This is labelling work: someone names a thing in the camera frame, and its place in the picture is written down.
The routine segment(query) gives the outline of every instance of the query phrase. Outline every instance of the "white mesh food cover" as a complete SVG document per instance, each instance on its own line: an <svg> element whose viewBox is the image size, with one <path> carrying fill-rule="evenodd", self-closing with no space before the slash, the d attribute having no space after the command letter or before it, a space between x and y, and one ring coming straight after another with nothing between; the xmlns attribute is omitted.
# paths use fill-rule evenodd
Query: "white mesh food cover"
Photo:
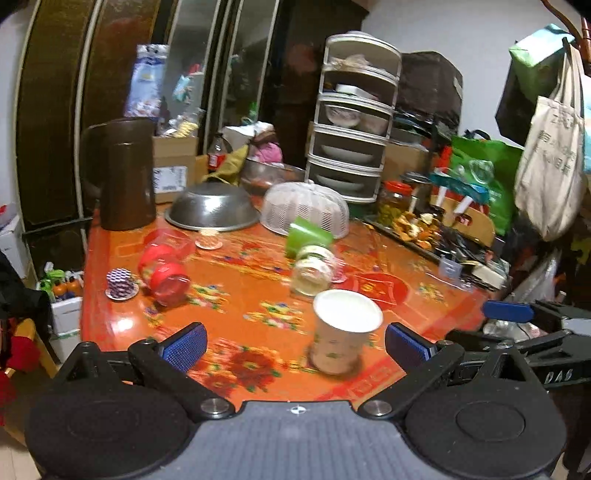
<svg viewBox="0 0 591 480"><path fill-rule="evenodd" d="M336 191L296 181L280 183L267 191L261 210L264 227L287 235L298 216L328 230L335 238L349 233L349 206Z"/></svg>

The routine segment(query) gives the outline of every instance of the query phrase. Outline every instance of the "canvas tote bag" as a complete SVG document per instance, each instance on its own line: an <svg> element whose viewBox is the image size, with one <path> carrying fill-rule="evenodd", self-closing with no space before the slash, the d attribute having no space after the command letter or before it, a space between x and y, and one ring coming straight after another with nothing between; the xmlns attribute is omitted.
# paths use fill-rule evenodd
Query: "canvas tote bag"
<svg viewBox="0 0 591 480"><path fill-rule="evenodd" d="M545 241L570 227L586 188L581 68L579 51L569 45L554 92L538 97L515 176L515 205Z"/></svg>

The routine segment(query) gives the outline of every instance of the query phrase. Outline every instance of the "glass jar with green pickles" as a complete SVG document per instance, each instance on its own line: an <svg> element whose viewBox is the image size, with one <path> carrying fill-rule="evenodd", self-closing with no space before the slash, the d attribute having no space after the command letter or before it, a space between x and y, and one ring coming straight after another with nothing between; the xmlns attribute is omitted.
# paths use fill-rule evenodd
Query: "glass jar with green pickles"
<svg viewBox="0 0 591 480"><path fill-rule="evenodd" d="M410 207L413 188L400 181L385 181L378 197L378 222L392 227L392 223Z"/></svg>

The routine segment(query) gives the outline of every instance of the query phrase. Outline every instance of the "stacked dish storage rack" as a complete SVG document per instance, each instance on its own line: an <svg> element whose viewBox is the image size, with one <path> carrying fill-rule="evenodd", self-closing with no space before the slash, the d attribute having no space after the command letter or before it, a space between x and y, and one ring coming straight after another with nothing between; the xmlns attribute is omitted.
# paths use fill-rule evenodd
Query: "stacked dish storage rack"
<svg viewBox="0 0 591 480"><path fill-rule="evenodd" d="M400 52L375 37L329 37L306 180L336 190L349 203L376 201L401 66Z"/></svg>

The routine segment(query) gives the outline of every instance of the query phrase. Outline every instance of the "green cup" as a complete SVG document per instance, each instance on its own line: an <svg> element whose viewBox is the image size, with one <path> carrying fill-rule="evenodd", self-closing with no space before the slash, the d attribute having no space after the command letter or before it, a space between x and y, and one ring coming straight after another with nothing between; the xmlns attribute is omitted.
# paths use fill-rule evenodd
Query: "green cup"
<svg viewBox="0 0 591 480"><path fill-rule="evenodd" d="M320 228L318 225L310 223L302 217L296 217L290 225L290 231L287 234L285 256L287 258L295 258L300 249L308 245L318 245L328 248L334 241L335 238L332 233Z"/></svg>

